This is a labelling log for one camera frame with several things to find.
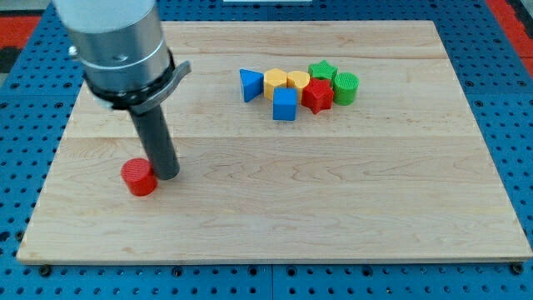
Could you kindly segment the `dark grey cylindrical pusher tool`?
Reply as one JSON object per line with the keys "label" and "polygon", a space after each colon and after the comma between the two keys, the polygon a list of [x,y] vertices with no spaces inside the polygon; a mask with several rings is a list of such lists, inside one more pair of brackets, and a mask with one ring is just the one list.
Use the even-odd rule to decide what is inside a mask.
{"label": "dark grey cylindrical pusher tool", "polygon": [[175,178],[180,164],[162,108],[157,106],[143,113],[128,112],[156,177],[161,180]]}

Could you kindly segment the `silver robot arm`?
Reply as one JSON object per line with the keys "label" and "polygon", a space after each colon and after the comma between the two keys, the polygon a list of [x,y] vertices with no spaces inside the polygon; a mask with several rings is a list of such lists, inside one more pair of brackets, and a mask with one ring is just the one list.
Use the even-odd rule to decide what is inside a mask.
{"label": "silver robot arm", "polygon": [[72,41],[68,53],[82,64],[94,97],[111,110],[129,113],[161,180],[180,165],[161,104],[191,72],[176,64],[154,0],[53,0]]}

